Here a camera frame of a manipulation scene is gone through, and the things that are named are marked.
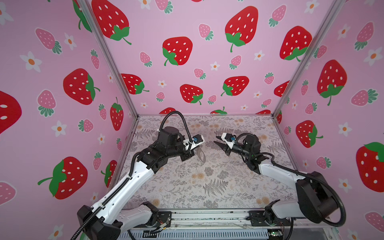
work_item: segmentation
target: pink wall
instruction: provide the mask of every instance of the pink wall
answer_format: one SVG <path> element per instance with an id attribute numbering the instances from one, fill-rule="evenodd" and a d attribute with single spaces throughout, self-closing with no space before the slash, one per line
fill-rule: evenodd
<path id="1" fill-rule="evenodd" d="M 289 96 L 289 103 L 282 109 L 280 127 L 288 134 L 286 139 L 300 169 L 323 174 L 346 206 L 347 221 L 339 228 L 343 239 L 384 238 L 382 9 L 383 1 L 345 3 L 321 43 L 320 54 L 311 59 L 308 70 Z M 355 50 L 355 43 L 357 46 L 362 45 L 359 42 L 365 45 L 365 41 L 367 45 L 364 48 Z M 333 79 L 336 87 L 333 90 L 328 87 L 326 91 L 326 86 Z M 308 90 L 302 85 L 305 80 L 308 81 Z M 328 106 L 330 93 L 331 103 Z M 317 105 L 316 111 L 312 106 L 314 104 Z M 302 126 L 302 122 L 308 120 L 311 122 Z M 315 144 L 300 138 L 308 139 L 303 129 L 309 125 L 316 126 L 318 137 L 323 136 L 316 139 Z"/>
<path id="2" fill-rule="evenodd" d="M 95 37 L 83 24 L 79 30 L 72 1 L 20 4 L 5 0 L 0 10 L 0 238 L 69 239 L 79 227 L 77 210 L 91 205 L 94 196 L 97 200 L 106 193 L 101 170 L 105 172 L 111 161 L 119 159 L 117 138 L 125 144 L 133 118 L 115 81 L 109 81 L 110 70 Z M 36 36 L 36 28 L 50 32 L 38 30 L 45 45 Z M 55 54 L 52 49 L 61 52 Z M 93 57 L 96 66 L 91 60 L 92 49 L 98 55 L 98 59 Z M 84 70 L 68 76 L 79 68 Z M 94 101 L 87 73 L 100 89 Z M 72 90 L 69 84 L 77 89 Z M 41 102 L 38 96 L 42 92 Z M 124 113 L 118 131 L 110 118 L 116 97 Z M 105 120 L 99 104 L 105 106 Z M 92 122 L 92 129 L 86 119 Z M 84 132 L 78 127 L 81 120 L 86 120 Z M 98 140 L 101 134 L 102 143 Z M 97 152 L 101 162 L 95 170 Z M 38 185 L 52 176 L 54 179 Z"/>
<path id="3" fill-rule="evenodd" d="M 89 1 L 120 72 L 126 74 L 139 114 L 158 114 L 166 108 L 182 113 L 210 113 L 223 107 L 227 113 L 273 111 L 280 100 L 275 92 L 281 95 L 278 91 L 285 89 L 298 65 L 296 58 L 284 58 L 291 47 L 301 50 L 309 45 L 332 2 Z M 236 32 L 240 39 L 232 36 Z M 238 46 L 230 52 L 232 43 Z M 229 96 L 223 84 L 231 87 L 236 79 L 240 84 L 226 89 L 233 95 Z"/>

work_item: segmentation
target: red strawberry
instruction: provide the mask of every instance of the red strawberry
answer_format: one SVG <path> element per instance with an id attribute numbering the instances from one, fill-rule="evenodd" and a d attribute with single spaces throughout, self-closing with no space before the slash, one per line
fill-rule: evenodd
<path id="1" fill-rule="evenodd" d="M 100 117 L 101 117 L 103 120 L 106 120 L 106 119 L 107 119 L 107 110 L 104 108 L 104 105 L 103 105 L 103 104 L 100 104 L 100 105 L 99 105 L 99 111 L 100 111 Z"/>
<path id="2" fill-rule="evenodd" d="M 232 58 L 231 63 L 229 64 L 229 68 L 234 70 L 237 68 L 238 65 L 241 63 L 241 56 L 237 55 L 236 57 Z"/>
<path id="3" fill-rule="evenodd" d="M 281 21 L 284 18 L 286 11 L 287 11 L 287 6 L 285 4 L 276 8 L 276 10 L 273 11 L 272 13 L 272 18 L 269 19 L 269 26 L 273 28 L 276 25 L 278 25 L 279 21 Z"/>
<path id="4" fill-rule="evenodd" d="M 313 112 L 316 112 L 316 110 L 317 110 L 316 103 L 308 104 L 308 106 L 305 108 L 305 113 L 312 114 Z"/>
<path id="5" fill-rule="evenodd" d="M 145 52 L 140 53 L 140 61 L 144 64 L 146 67 L 151 67 L 152 66 L 152 61 L 151 57 L 146 54 Z"/>
<path id="6" fill-rule="evenodd" d="M 140 94 L 142 91 L 149 92 L 149 90 L 144 90 L 144 82 L 138 76 L 125 73 L 122 73 L 121 76 L 129 93 Z"/>
<path id="7" fill-rule="evenodd" d="M 277 114 L 276 120 L 280 124 L 282 119 L 283 119 L 283 115 L 282 115 L 282 113 L 280 111 L 279 114 Z"/>
<path id="8" fill-rule="evenodd" d="M 91 50 L 91 61 L 93 63 L 93 66 L 95 66 L 96 69 L 99 69 L 100 61 L 98 59 L 98 55 L 97 55 L 95 49 Z"/>
<path id="9" fill-rule="evenodd" d="M 103 173 L 103 171 L 101 170 L 101 173 L 105 175 L 104 183 L 105 183 L 105 186 L 107 186 L 107 187 L 109 187 L 109 184 L 111 183 L 113 174 L 114 174 L 115 169 L 116 169 L 116 165 L 117 165 L 117 162 L 115 160 L 112 160 L 108 164 L 107 168 L 105 169 L 105 173 Z"/>
<path id="10" fill-rule="evenodd" d="M 283 84 L 280 84 L 279 86 L 277 86 L 275 88 L 275 90 L 273 91 L 273 93 L 278 96 L 278 97 L 282 97 L 283 96 L 283 93 L 285 92 L 285 89 L 287 88 L 288 86 L 288 83 L 289 81 L 283 83 Z"/>
<path id="11" fill-rule="evenodd" d="M 225 107 L 223 107 L 223 110 L 215 110 L 215 111 L 212 111 L 211 114 L 227 114 L 227 112 L 224 112 L 224 109 Z"/>
<path id="12" fill-rule="evenodd" d="M 82 132 L 90 132 L 93 129 L 93 123 L 88 119 L 81 120 L 77 126 Z"/>
<path id="13" fill-rule="evenodd" d="M 165 40 L 163 42 L 163 55 L 167 60 L 164 62 L 164 66 L 166 66 L 167 61 L 173 65 L 184 65 L 191 55 L 192 46 L 192 41 L 185 36 Z"/>
<path id="14" fill-rule="evenodd" d="M 266 108 L 268 105 L 270 105 L 272 102 L 272 99 L 267 99 L 263 102 L 262 108 Z"/>
<path id="15" fill-rule="evenodd" d="M 63 87 L 65 93 L 81 104 L 89 105 L 96 96 L 93 79 L 82 68 L 78 68 L 64 78 Z"/>
<path id="16" fill-rule="evenodd" d="M 22 115 L 22 108 L 11 95 L 0 91 L 0 134 L 14 125 Z"/>
<path id="17" fill-rule="evenodd" d="M 260 111 L 258 113 L 255 113 L 255 114 L 271 114 L 271 110 L 265 109 L 265 110 L 262 110 L 262 111 Z"/>
<path id="18" fill-rule="evenodd" d="M 207 24 L 199 25 L 200 37 L 205 38 L 206 41 L 210 41 L 214 38 L 214 32 L 211 31 L 211 27 Z"/>
<path id="19" fill-rule="evenodd" d="M 208 104 L 209 105 L 212 105 L 215 103 L 215 101 L 217 100 L 217 96 L 216 95 L 212 95 L 208 98 Z"/>
<path id="20" fill-rule="evenodd" d="M 49 184 L 52 196 L 57 199 L 66 199 L 85 184 L 87 177 L 88 171 L 79 160 L 66 157 L 53 169 L 52 177 L 40 180 L 37 185 L 52 179 Z"/>
<path id="21" fill-rule="evenodd" d="M 91 27 L 89 26 L 86 18 L 84 17 L 84 14 L 83 14 L 80 6 L 79 6 L 79 3 L 77 2 L 77 0 L 72 0 L 72 2 L 73 2 L 74 11 L 76 12 L 76 15 L 80 18 L 79 29 L 80 29 L 80 23 L 82 22 L 83 26 L 85 27 L 85 29 L 87 29 L 88 31 L 92 32 Z"/>
<path id="22" fill-rule="evenodd" d="M 365 144 L 356 152 L 356 163 L 364 185 L 375 192 L 384 192 L 384 145 Z"/>
<path id="23" fill-rule="evenodd" d="M 118 102 L 118 98 L 116 97 L 116 103 L 112 104 L 111 110 L 109 111 L 111 116 L 112 126 L 118 131 L 121 128 L 122 120 L 124 118 L 124 112 L 122 110 L 121 105 Z"/>
<path id="24" fill-rule="evenodd" d="M 35 33 L 46 49 L 52 50 L 52 52 L 56 53 L 57 55 L 60 55 L 60 53 L 62 53 L 60 43 L 58 41 L 55 41 L 55 37 L 52 35 L 52 33 L 42 28 L 36 28 Z"/>
<path id="25" fill-rule="evenodd" d="M 317 128 L 310 120 L 301 122 L 296 126 L 296 135 L 306 148 L 312 147 L 316 143 L 316 138 L 323 138 L 323 136 L 317 137 Z"/>
<path id="26" fill-rule="evenodd" d="M 237 96 L 244 91 L 249 83 L 249 78 L 246 76 L 230 77 L 224 81 L 223 90 L 221 94 L 223 96 L 226 93 L 228 96 Z"/>
<path id="27" fill-rule="evenodd" d="M 158 92 L 158 93 L 156 94 L 156 100 L 157 100 L 157 101 L 162 102 L 162 101 L 164 101 L 164 98 L 165 98 L 165 95 L 164 95 L 163 92 Z"/>
<path id="28" fill-rule="evenodd" d="M 93 160 L 93 168 L 95 169 L 95 171 L 99 169 L 100 165 L 101 165 L 101 153 L 97 152 Z"/>
<path id="29" fill-rule="evenodd" d="M 159 112 L 159 114 L 168 114 L 170 112 L 176 111 L 174 108 L 166 108 L 163 111 Z"/>
<path id="30" fill-rule="evenodd" d="M 312 35 L 302 26 L 296 26 L 285 35 L 280 49 L 280 58 L 285 60 L 298 59 L 307 50 L 312 41 Z"/>
<path id="31" fill-rule="evenodd" d="M 189 84 L 184 84 L 180 87 L 180 93 L 184 101 L 187 103 L 199 102 L 201 105 L 200 99 L 203 98 L 203 90 L 201 88 Z"/>
<path id="32" fill-rule="evenodd" d="M 232 43 L 230 52 L 232 52 L 233 45 L 240 47 L 253 39 L 258 18 L 257 8 L 248 6 L 229 20 L 225 26 L 225 35 L 227 41 Z"/>
<path id="33" fill-rule="evenodd" d="M 377 93 L 374 89 L 369 89 L 368 91 L 362 89 L 351 98 L 351 103 L 353 105 L 363 107 L 367 103 L 372 104 L 374 101 L 376 101 L 378 95 L 379 93 Z"/>
<path id="34" fill-rule="evenodd" d="M 322 169 L 327 169 L 331 167 L 331 161 L 327 157 L 319 157 L 316 160 L 317 166 L 321 167 Z"/>
<path id="35" fill-rule="evenodd" d="M 384 232 L 384 216 L 381 216 L 377 212 L 369 212 L 365 215 L 365 220 L 367 220 L 372 227 L 376 228 L 380 232 Z"/>
<path id="36" fill-rule="evenodd" d="M 9 202 L 16 196 L 16 188 L 10 183 L 0 181 L 0 206 Z"/>
<path id="37" fill-rule="evenodd" d="M 92 0 L 92 11 L 107 38 L 120 41 L 129 35 L 129 22 L 124 13 L 107 0 Z"/>
<path id="38" fill-rule="evenodd" d="M 303 85 L 301 86 L 301 95 L 304 96 L 308 91 L 308 80 L 305 79 Z"/>
<path id="39" fill-rule="evenodd" d="M 368 22 L 361 29 L 356 37 L 357 42 L 355 43 L 355 50 L 359 51 L 368 44 L 368 40 L 372 38 L 374 32 L 373 22 Z"/>
<path id="40" fill-rule="evenodd" d="M 118 145 L 118 150 L 121 150 L 122 142 L 121 142 L 120 138 L 118 138 L 118 139 L 116 140 L 116 144 Z"/>
<path id="41" fill-rule="evenodd" d="M 205 79 L 207 77 L 207 75 L 205 74 L 205 72 L 202 69 L 195 68 L 193 73 L 195 74 L 195 77 L 200 78 L 200 79 Z"/>
<path id="42" fill-rule="evenodd" d="M 284 128 L 284 133 L 285 133 L 286 135 L 290 134 L 290 133 L 291 133 L 291 126 L 286 126 L 286 127 Z"/>
<path id="43" fill-rule="evenodd" d="M 313 57 L 314 58 L 321 58 L 326 52 L 327 52 L 327 47 L 324 45 L 321 45 L 319 48 L 316 49 Z"/>
<path id="44" fill-rule="evenodd" d="M 264 82 L 268 85 L 272 84 L 272 82 L 274 81 L 275 77 L 273 76 L 273 73 L 267 73 L 265 75 L 265 79 L 264 79 Z"/>
<path id="45" fill-rule="evenodd" d="M 164 11 L 165 14 L 170 14 L 172 12 L 172 3 L 168 0 L 155 0 L 157 8 L 160 11 Z"/>
<path id="46" fill-rule="evenodd" d="M 50 117 L 55 113 L 53 109 L 56 107 L 56 100 L 51 91 L 44 89 L 37 97 L 37 103 L 40 105 L 37 108 L 40 115 Z"/>
<path id="47" fill-rule="evenodd" d="M 347 82 L 347 73 L 336 60 L 328 61 L 320 74 L 317 83 L 317 92 L 323 98 L 329 98 L 328 106 L 331 104 L 332 96 L 339 94 Z"/>

